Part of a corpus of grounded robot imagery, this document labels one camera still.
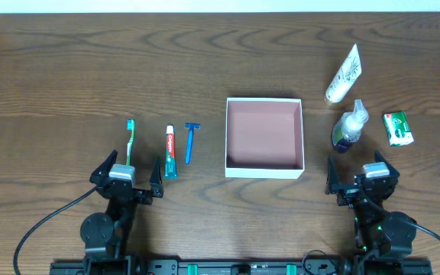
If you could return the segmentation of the blue disposable razor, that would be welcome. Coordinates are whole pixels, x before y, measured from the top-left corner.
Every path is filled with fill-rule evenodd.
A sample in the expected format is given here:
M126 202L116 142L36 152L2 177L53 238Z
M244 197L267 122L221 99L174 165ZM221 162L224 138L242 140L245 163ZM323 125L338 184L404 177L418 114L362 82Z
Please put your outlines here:
M196 123L185 123L185 128L189 130L186 146L185 164L189 165L193 152L194 132L195 130L199 130L201 128L201 125Z

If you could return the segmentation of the white floral lotion tube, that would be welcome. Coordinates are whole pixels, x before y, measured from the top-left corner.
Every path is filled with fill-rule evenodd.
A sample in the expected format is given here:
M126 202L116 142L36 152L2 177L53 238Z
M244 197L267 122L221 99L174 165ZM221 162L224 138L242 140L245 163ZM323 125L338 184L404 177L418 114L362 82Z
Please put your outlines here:
M325 91L325 101L336 104L343 100L362 73L358 45L354 44Z

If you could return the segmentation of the green white toothbrush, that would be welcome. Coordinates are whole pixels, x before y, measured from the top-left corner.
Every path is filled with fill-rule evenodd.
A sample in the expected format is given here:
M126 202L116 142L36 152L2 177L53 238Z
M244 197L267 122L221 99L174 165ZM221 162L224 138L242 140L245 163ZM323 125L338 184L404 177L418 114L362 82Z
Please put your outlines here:
M127 144L127 158L126 158L126 164L131 164L131 154L134 144L134 136L135 136L135 120L134 119L128 119L127 120L127 129L130 132L131 136Z

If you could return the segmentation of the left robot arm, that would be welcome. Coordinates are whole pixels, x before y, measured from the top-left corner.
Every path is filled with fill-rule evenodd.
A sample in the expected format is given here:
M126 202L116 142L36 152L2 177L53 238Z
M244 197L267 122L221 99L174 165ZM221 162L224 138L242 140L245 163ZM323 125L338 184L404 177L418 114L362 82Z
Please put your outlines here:
M89 178L108 206L105 212L88 216L80 227L85 243L84 274L139 274L142 267L136 257L125 253L135 212L138 205L151 205L154 198L163 197L159 158L150 175L150 188L138 189L135 168L117 163L117 156L112 151Z

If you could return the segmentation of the green soap bar packet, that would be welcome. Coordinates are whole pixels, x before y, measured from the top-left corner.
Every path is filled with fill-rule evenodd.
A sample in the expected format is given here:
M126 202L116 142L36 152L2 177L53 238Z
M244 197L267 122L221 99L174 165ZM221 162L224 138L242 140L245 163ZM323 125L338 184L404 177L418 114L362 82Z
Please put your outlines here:
M383 115L383 123L391 147L400 147L414 142L405 112L386 113Z

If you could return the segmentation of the clear pump soap bottle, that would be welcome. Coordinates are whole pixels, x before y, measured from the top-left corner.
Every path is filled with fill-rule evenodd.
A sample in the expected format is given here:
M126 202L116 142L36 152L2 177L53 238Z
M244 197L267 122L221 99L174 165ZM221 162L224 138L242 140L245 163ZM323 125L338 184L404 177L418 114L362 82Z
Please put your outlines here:
M332 129L332 146L343 154L356 143L362 129L369 119L369 114L361 99L354 100L354 110L345 112Z

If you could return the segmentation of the Colgate toothpaste tube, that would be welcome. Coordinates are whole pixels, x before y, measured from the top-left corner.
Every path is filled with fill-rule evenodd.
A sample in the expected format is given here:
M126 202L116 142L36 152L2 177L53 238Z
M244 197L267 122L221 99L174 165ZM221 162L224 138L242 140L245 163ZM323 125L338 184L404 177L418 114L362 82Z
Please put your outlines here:
M166 128L165 179L176 179L175 131L173 125Z

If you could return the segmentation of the white cardboard box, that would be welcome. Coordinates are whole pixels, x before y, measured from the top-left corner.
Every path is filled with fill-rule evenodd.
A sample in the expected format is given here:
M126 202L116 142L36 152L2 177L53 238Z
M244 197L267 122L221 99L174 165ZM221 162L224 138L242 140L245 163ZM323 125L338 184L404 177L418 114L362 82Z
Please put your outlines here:
M301 100L227 99L225 177L296 180L304 153Z

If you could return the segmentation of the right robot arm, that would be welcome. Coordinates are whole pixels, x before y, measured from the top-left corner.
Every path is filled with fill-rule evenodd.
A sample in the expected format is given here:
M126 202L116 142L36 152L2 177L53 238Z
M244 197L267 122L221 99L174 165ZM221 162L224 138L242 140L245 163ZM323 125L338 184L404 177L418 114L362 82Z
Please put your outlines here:
M354 211L354 237L361 250L352 261L352 274L403 273L403 258L412 253L416 229L412 218L389 212L383 201L395 191L400 173L374 152L374 162L363 165L353 183L343 183L334 160L328 158L325 194L336 195L339 206Z

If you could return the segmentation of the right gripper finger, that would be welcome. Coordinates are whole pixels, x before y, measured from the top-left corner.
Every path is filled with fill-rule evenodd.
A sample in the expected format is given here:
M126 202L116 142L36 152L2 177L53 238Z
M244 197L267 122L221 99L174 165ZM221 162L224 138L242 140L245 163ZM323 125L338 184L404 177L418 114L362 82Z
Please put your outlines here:
M397 169L395 169L384 157L383 155L379 152L379 150L375 150L374 151L374 159L376 163L379 162L383 162L385 163L385 165L387 166L387 169L390 172L390 177L396 177L398 178L400 176L400 173L398 172Z
M332 157L328 158L328 175L325 184L325 194L336 194L341 189L341 181Z

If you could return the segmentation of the black mounting rail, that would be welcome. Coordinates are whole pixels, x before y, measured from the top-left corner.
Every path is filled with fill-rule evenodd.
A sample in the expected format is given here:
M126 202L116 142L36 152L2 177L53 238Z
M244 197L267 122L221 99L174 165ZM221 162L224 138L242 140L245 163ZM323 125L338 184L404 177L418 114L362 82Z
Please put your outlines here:
M356 274L348 260L309 257L300 261L178 261L108 260L104 262L56 262L50 275L62 274L146 274L146 275L292 275Z

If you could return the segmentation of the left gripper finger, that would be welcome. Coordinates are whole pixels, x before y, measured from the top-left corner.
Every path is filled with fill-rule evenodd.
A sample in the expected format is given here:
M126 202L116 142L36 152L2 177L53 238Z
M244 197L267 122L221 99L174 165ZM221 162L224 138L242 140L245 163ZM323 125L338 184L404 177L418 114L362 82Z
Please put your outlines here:
M89 182L93 184L103 184L109 178L109 173L113 165L116 163L117 156L117 150L113 150L110 155L91 173Z
M152 196L155 198L163 197L163 182L162 176L160 172L160 158L158 157L154 162L154 167L152 169L152 173L150 175L150 191Z

